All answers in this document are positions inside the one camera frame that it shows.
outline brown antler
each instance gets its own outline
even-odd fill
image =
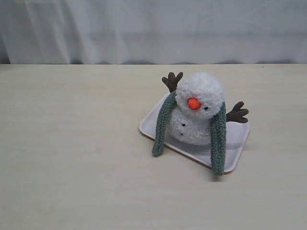
[[[183,77],[183,72],[180,72],[179,74],[177,74],[176,77],[173,72],[170,72],[167,78],[162,77],[162,81],[168,87],[168,90],[171,93],[176,90],[177,84],[181,80],[182,77]]]
[[[173,72],[170,72],[168,74],[168,77],[163,77],[162,81],[163,83],[168,87],[168,90],[171,92],[175,91],[178,85],[178,82],[181,80],[183,77],[183,72],[180,72],[177,74],[175,77],[175,74]],[[244,116],[249,114],[248,109],[242,109],[244,105],[244,102],[238,102],[235,104],[233,109],[226,114],[226,121],[233,121],[233,122],[238,122],[238,123],[246,123],[248,122],[248,119],[245,118]]]

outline table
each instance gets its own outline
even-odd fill
[[[208,71],[251,133],[236,169],[153,141],[168,72]],[[0,65],[0,229],[307,229],[307,65]]]

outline snowman body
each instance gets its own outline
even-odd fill
[[[175,99],[176,106],[166,123],[166,132],[188,144],[210,144],[211,119],[224,102],[219,80],[210,73],[194,73],[178,86]]]

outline white tray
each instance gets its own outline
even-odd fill
[[[140,132],[150,139],[155,139],[155,126],[159,110],[169,95],[167,93],[159,103],[149,112],[149,114],[141,121],[139,126]],[[233,171],[238,163],[242,149],[250,132],[249,123],[227,122],[226,125],[226,159],[225,173]],[[165,146],[170,149],[194,160],[204,166],[211,168],[210,146],[194,146],[180,142],[172,136],[165,134]]]

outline orange nose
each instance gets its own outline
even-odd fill
[[[188,106],[192,110],[199,109],[201,107],[201,103],[196,98],[189,98],[188,99]]]

